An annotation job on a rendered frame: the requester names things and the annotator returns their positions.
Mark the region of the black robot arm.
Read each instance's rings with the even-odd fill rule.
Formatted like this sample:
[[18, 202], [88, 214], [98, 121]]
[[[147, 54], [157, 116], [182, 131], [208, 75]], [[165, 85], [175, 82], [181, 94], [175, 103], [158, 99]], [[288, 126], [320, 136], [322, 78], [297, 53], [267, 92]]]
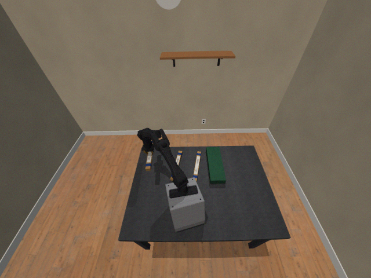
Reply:
[[[160, 133], [161, 132], [161, 133]], [[151, 133], [151, 136], [150, 136]], [[139, 134], [139, 135], [138, 135]], [[188, 196], [198, 193], [198, 189], [196, 185], [193, 186], [187, 186], [188, 179], [181, 168], [179, 168], [178, 164], [176, 163], [171, 150], [170, 150], [170, 142], [163, 131], [163, 129], [159, 130], [151, 130], [149, 128], [145, 128], [143, 130], [138, 131], [137, 136], [139, 139], [143, 141], [144, 145], [147, 145], [149, 143], [152, 143], [154, 145], [154, 148], [159, 151], [163, 157], [165, 158], [171, 172], [172, 172], [172, 178], [173, 183], [178, 187], [176, 189], [170, 189], [169, 190], [169, 197], [170, 198], [176, 198], [176, 197], [182, 197], [182, 196]], [[156, 136], [157, 135], [157, 136]], [[152, 137], [152, 138], [151, 138]], [[159, 140], [159, 138], [163, 138]], [[163, 149], [164, 148], [164, 149]]]

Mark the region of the brown flat pack with blue bands and white label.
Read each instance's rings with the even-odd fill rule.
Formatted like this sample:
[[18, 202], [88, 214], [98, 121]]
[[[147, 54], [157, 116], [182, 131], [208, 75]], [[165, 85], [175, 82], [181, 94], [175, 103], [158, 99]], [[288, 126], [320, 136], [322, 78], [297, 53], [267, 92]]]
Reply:
[[[180, 164], [181, 156], [182, 156], [182, 151], [178, 151], [177, 158], [176, 158], [176, 163], [178, 164], [178, 166]], [[172, 175], [171, 175], [170, 180], [173, 181]]]

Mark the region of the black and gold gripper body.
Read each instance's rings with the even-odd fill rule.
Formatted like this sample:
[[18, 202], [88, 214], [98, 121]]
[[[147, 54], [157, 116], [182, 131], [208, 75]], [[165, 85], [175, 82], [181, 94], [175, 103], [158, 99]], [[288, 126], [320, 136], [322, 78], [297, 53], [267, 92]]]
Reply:
[[145, 152], [152, 152], [152, 151], [154, 151], [154, 145], [152, 144], [152, 146], [151, 146], [151, 143], [145, 145], [145, 147], [143, 145], [142, 151], [144, 151], [144, 150], [145, 150]]

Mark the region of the brown welding electrode pack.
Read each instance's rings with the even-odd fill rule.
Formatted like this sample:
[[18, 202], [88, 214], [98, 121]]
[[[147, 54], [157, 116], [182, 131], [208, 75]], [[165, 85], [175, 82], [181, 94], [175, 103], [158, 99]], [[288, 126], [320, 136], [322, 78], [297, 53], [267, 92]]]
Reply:
[[153, 154], [151, 152], [148, 152], [147, 162], [146, 162], [146, 171], [151, 171], [152, 157], [153, 157]]

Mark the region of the low green platform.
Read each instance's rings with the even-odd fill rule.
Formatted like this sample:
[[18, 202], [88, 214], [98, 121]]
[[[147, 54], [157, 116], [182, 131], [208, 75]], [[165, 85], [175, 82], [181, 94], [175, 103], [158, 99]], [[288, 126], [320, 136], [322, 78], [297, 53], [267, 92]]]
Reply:
[[[207, 155], [208, 152], [208, 155]], [[225, 172], [220, 147], [206, 147], [210, 184], [225, 184]]]

